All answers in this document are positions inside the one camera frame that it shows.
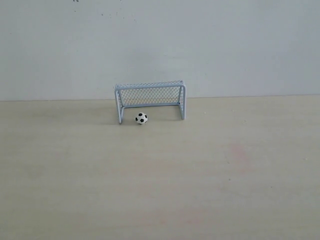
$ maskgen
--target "miniature soccer goal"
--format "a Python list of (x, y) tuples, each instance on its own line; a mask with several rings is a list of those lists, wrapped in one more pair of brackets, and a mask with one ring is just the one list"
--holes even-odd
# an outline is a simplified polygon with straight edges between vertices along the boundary
[(179, 106), (186, 118), (186, 85), (184, 81), (117, 84), (114, 88), (119, 124), (127, 108)]

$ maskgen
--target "white wall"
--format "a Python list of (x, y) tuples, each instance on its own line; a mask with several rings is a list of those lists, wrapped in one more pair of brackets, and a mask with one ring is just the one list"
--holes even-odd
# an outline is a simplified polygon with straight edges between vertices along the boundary
[(320, 94), (319, 0), (1, 0), (0, 100)]

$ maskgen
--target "goal frame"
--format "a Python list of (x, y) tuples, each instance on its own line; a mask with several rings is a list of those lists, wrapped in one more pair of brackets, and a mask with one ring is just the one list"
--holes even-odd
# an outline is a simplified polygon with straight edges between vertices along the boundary
[[(177, 96), (172, 96), (171, 99), (175, 99), (174, 101), (160, 101), (157, 102), (158, 99), (161, 98), (151, 98), (155, 100), (155, 102), (152, 103), (138, 103), (138, 104), (130, 104), (126, 103), (123, 99), (123, 91), (129, 91), (129, 90), (138, 90), (143, 91), (144, 89), (158, 89), (161, 88), (178, 88), (178, 94)], [(152, 83), (127, 83), (127, 84), (116, 84), (114, 87), (114, 97), (115, 97), (115, 103), (116, 103), (116, 109), (117, 109), (117, 115), (118, 115), (118, 121), (119, 124), (122, 124), (124, 120), (124, 111), (128, 108), (143, 108), (143, 107), (161, 107), (161, 106), (179, 106), (181, 118), (182, 120), (186, 119), (186, 91), (187, 87), (183, 80), (179, 81), (167, 81), (167, 82), (152, 82)]]

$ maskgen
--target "crossbar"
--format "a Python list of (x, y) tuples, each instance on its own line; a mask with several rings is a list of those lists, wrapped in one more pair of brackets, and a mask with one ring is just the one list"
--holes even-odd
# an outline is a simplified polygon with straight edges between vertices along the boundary
[(179, 106), (186, 118), (186, 85), (183, 81), (117, 84), (114, 97), (119, 124), (128, 108)]

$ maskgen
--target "soccer goal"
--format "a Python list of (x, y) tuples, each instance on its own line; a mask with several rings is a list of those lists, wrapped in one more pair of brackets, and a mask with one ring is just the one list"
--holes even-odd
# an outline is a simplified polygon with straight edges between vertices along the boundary
[(186, 118), (186, 85), (184, 81), (117, 84), (114, 87), (119, 124), (127, 108), (179, 106)]

